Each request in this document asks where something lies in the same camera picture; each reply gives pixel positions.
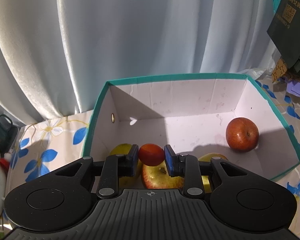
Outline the small red cherry tomato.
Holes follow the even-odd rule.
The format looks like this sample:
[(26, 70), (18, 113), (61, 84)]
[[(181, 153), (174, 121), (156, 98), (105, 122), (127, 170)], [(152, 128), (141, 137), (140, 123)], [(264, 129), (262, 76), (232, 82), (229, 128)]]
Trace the small red cherry tomato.
[(165, 160), (164, 150), (156, 144), (144, 144), (139, 148), (140, 161), (147, 166), (158, 166)]

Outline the yellow green pear left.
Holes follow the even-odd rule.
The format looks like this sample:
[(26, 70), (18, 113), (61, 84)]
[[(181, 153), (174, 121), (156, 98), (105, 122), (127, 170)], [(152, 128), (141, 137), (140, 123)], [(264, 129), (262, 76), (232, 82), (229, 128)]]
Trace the yellow green pear left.
[[(131, 148), (132, 148), (131, 144), (119, 144), (115, 148), (112, 149), (112, 151), (110, 152), (110, 155), (127, 155), (130, 152)], [(121, 177), (119, 179), (119, 188), (121, 188), (121, 189), (132, 188), (136, 184), (136, 182), (141, 174), (141, 170), (142, 170), (142, 162), (139, 160), (135, 176)]]

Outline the red yellow apple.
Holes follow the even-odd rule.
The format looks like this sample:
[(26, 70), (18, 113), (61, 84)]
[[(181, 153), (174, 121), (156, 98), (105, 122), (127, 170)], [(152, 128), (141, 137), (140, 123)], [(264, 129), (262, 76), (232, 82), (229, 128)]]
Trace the red yellow apple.
[(183, 189), (183, 177), (170, 177), (166, 163), (163, 161), (158, 166), (143, 165), (141, 181), (147, 189)]

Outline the teal cardboard box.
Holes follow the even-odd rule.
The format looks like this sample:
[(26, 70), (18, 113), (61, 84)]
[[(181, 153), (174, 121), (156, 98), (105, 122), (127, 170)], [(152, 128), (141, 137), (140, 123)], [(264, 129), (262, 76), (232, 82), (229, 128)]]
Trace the teal cardboard box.
[[(91, 115), (83, 156), (105, 159), (119, 144), (170, 145), (201, 157), (220, 153), (268, 179), (300, 164), (300, 144), (267, 93), (244, 74), (175, 74), (107, 81)], [(260, 133), (252, 151), (232, 150), (228, 123), (250, 119)]]

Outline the large red apple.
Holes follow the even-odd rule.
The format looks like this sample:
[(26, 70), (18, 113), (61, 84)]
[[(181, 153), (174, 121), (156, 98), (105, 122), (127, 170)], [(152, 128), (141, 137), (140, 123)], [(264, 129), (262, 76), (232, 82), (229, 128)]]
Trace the large red apple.
[(258, 127), (248, 118), (234, 118), (226, 128), (226, 141), (230, 148), (239, 152), (253, 150), (259, 140)]

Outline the red white small toy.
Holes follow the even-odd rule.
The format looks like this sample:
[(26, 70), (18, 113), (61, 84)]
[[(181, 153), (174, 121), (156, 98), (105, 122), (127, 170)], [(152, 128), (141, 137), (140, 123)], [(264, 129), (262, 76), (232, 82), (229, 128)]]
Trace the red white small toy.
[(4, 153), (3, 157), (0, 158), (0, 167), (5, 172), (5, 174), (8, 174), (11, 160), (12, 154), (10, 152)]

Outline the dark green mug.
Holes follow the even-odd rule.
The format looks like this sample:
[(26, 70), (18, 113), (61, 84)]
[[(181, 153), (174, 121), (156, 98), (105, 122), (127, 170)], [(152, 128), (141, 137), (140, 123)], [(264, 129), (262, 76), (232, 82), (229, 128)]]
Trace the dark green mug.
[(0, 115), (0, 155), (7, 153), (18, 135), (18, 127), (5, 114)]

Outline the purple paper box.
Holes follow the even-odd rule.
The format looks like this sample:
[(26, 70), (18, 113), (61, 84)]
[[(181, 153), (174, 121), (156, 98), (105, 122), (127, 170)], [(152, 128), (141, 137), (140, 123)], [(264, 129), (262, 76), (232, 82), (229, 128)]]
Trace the purple paper box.
[(300, 81), (293, 79), (286, 79), (287, 88), (286, 91), (289, 94), (300, 97)]

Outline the white curtain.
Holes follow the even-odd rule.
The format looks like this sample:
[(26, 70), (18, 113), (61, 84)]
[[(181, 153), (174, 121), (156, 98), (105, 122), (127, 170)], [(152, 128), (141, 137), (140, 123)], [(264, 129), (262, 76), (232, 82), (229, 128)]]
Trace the white curtain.
[(278, 57), (273, 16), (273, 0), (0, 0), (0, 114), (82, 113), (112, 79), (257, 75)]

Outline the dark green hanging bag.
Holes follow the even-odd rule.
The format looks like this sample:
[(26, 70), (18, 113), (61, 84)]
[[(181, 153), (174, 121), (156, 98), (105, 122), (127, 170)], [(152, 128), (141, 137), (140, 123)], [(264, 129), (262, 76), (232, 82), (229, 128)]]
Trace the dark green hanging bag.
[(281, 0), (267, 33), (287, 68), (300, 77), (300, 0)]

